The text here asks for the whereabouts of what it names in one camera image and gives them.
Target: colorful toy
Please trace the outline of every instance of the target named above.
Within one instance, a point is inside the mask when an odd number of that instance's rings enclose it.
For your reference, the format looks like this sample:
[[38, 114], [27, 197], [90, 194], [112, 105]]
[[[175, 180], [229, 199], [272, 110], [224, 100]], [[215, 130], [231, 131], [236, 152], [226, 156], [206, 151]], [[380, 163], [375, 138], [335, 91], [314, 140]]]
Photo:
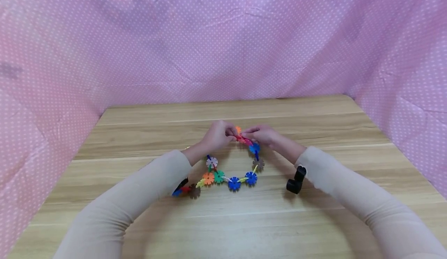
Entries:
[[212, 185], [213, 183], [228, 183], [228, 188], [230, 191], [236, 192], [241, 188], [241, 183], [247, 183], [249, 186], [254, 186], [258, 181], [258, 175], [256, 172], [261, 172], [264, 169], [264, 160], [259, 159], [259, 152], [261, 147], [258, 143], [252, 142], [250, 139], [244, 138], [241, 134], [241, 128], [236, 126], [237, 136], [236, 140], [241, 144], [247, 145], [251, 153], [254, 154], [255, 158], [252, 162], [253, 171], [249, 171], [244, 177], [231, 177], [225, 176], [224, 172], [217, 170], [218, 161], [215, 157], [209, 155], [206, 156], [206, 165], [208, 167], [208, 172], [203, 174], [202, 179], [196, 184], [192, 184], [189, 187], [184, 185], [188, 182], [188, 179], [183, 180], [182, 183], [177, 187], [176, 191], [172, 194], [175, 197], [179, 197], [182, 194], [189, 194], [191, 198], [197, 198], [200, 196], [201, 188], [205, 185]]

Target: pink backdrop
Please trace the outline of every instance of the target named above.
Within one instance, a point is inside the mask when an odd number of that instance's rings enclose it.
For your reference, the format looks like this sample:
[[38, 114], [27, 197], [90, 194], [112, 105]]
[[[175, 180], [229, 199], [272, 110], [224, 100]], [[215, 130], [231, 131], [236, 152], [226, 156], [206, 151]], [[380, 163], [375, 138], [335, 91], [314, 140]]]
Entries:
[[447, 196], [447, 0], [0, 0], [0, 258], [107, 106], [347, 94]]

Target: wood grain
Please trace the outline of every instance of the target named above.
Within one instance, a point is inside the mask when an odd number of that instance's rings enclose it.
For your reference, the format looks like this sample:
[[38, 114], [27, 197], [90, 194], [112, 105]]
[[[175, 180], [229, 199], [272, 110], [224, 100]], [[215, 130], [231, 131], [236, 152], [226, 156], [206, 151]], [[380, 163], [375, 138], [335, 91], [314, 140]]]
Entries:
[[[51, 258], [71, 221], [100, 194], [159, 155], [197, 142], [212, 120], [268, 123], [335, 156], [413, 209], [447, 244], [447, 203], [367, 115], [345, 96], [107, 109], [9, 258]], [[233, 145], [213, 153], [229, 176], [251, 158]], [[203, 190], [197, 200], [164, 198], [128, 230], [123, 258], [381, 258], [370, 230], [331, 197], [305, 183], [285, 191], [294, 168], [263, 149], [253, 188]], [[201, 161], [190, 175], [205, 169]]]

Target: black binder clip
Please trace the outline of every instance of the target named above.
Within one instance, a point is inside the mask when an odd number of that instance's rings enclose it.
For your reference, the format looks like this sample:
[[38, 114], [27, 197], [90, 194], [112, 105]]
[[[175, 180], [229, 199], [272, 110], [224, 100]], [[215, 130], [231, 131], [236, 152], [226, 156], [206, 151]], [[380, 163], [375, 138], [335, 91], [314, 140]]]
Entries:
[[183, 179], [182, 182], [181, 182], [181, 183], [177, 186], [177, 188], [174, 190], [174, 192], [177, 191], [177, 190], [179, 190], [179, 189], [182, 188], [183, 186], [185, 186], [186, 183], [188, 183], [188, 178]]
[[306, 168], [298, 166], [294, 179], [289, 179], [287, 181], [286, 189], [292, 193], [298, 194], [301, 191], [301, 186], [303, 186], [303, 180], [306, 176]]

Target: person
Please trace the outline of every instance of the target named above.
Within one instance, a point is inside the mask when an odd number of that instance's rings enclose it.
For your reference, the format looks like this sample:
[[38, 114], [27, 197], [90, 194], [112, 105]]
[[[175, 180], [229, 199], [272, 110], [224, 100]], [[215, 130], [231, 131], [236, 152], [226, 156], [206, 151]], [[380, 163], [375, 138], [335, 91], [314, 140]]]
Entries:
[[[121, 258], [126, 229], [151, 203], [172, 194], [207, 154], [235, 141], [230, 122], [212, 123], [203, 139], [183, 151], [166, 153], [117, 183], [86, 206], [74, 219], [55, 259]], [[391, 194], [341, 165], [315, 147], [304, 147], [267, 125], [245, 130], [242, 135], [306, 168], [306, 178], [350, 210], [376, 237], [386, 258], [447, 258], [447, 251], [420, 218]]]

